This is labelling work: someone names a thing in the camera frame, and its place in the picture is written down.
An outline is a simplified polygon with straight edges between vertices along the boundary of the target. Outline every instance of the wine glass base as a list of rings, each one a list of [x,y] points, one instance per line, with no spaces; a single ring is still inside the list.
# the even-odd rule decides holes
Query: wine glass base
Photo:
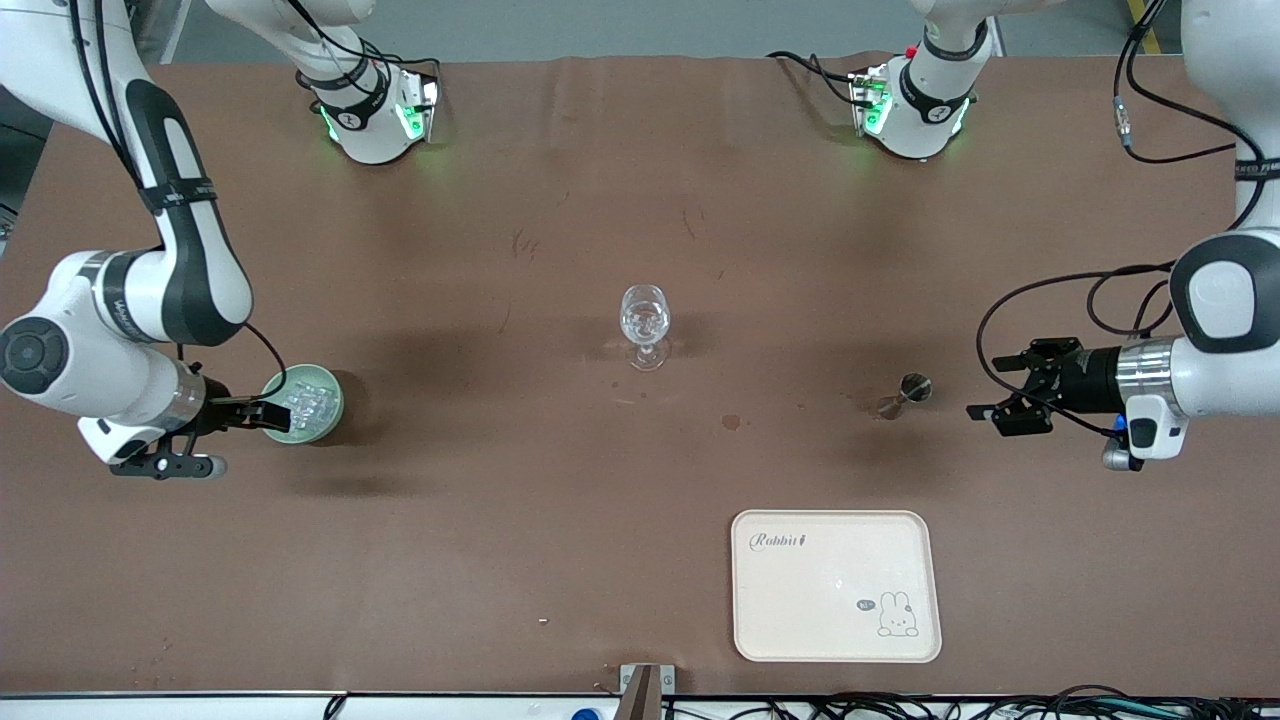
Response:
[[[658,368],[662,368],[662,364],[667,361],[667,356],[669,354],[671,341],[662,338],[649,352],[641,352],[639,345],[632,345],[627,350],[627,363],[641,373],[652,373]]]

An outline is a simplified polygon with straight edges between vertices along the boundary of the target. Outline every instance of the rabbit logo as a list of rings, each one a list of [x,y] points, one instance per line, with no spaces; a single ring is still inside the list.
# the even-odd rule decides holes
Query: rabbit logo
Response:
[[[914,638],[920,634],[915,628],[915,612],[905,592],[887,592],[881,596],[881,637]]]

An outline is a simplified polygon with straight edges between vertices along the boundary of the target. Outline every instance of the wine glass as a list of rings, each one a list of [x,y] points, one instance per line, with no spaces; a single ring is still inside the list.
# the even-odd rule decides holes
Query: wine glass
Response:
[[[669,342],[663,342],[671,329],[671,309],[667,296],[658,286],[637,284],[622,296],[620,315],[622,334],[635,345],[627,351],[627,360],[636,370],[657,370],[667,361]]]

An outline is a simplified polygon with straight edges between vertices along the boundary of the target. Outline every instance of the gray floor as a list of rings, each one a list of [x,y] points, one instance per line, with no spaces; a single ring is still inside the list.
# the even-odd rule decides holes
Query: gray floor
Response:
[[[1179,49],[1176,18],[1178,8],[1170,6],[1157,26],[1165,51]],[[1132,22],[1126,0],[1070,0],[1006,15],[1000,27],[1010,55],[1111,55]],[[901,50],[919,40],[920,26],[908,0],[383,0],[360,33],[384,51],[472,63],[568,55],[758,58],[773,50],[838,56]],[[191,4],[173,60],[284,61],[201,0]],[[0,123],[37,135],[49,129],[47,120],[3,91]],[[0,127],[0,202],[20,209],[40,151],[38,141]],[[0,231],[6,219],[0,209]]]

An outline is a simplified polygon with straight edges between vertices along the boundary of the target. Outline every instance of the cable connector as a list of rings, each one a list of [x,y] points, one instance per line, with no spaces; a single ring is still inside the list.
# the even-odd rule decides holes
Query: cable connector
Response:
[[[1133,147],[1133,123],[1129,122],[1129,110],[1124,106],[1124,100],[1119,95],[1111,99],[1115,105],[1116,135],[1120,136],[1120,145]]]

